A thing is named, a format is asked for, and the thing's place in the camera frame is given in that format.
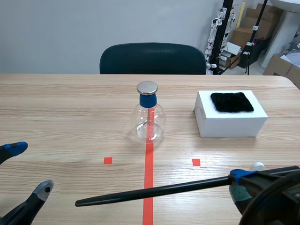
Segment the black sponge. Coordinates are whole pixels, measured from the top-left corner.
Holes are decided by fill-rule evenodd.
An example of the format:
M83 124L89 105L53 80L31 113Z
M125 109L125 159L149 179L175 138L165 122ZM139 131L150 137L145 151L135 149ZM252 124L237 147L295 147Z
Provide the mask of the black sponge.
M210 96L216 110L222 113L253 112L254 108L244 93L213 93Z

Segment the table surface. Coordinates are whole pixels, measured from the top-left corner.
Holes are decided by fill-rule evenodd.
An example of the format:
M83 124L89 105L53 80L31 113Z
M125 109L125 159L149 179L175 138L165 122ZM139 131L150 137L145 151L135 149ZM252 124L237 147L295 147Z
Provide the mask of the table surface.
M27 141L29 148L1 165L0 216L51 179L54 190L34 225L141 225L143 200L80 208L75 201L144 187L145 145L129 123L136 85L145 80L158 84L167 114L165 138L154 148L155 187L226 176L256 161L267 169L298 164L300 91L280 76L2 74L0 143ZM252 90L269 118L256 138L201 138L198 90ZM228 187L218 187L154 198L153 220L234 225L240 214Z

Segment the white sink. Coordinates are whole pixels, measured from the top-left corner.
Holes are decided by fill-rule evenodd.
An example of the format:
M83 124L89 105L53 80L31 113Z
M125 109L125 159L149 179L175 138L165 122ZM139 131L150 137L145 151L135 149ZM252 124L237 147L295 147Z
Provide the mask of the white sink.
M300 13L300 0L270 0L273 6L294 13Z
M285 17L276 36L261 62L266 68L274 54L282 53L293 40L300 25L300 0L270 0L273 6L285 10Z

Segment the clear glass flask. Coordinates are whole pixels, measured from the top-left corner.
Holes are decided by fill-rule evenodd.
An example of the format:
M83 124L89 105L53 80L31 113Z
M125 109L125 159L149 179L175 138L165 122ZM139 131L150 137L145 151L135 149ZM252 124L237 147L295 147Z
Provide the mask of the clear glass flask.
M140 103L131 114L133 136L142 143L159 143L165 136L166 116L163 108L157 104L158 85L144 81L137 85Z

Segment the dark green chair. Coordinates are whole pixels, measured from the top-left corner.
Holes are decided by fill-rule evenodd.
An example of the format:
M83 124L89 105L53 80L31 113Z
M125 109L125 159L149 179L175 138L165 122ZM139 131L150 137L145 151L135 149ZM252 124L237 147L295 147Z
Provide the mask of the dark green chair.
M114 45L104 51L101 74L204 75L203 53L188 45L132 43Z

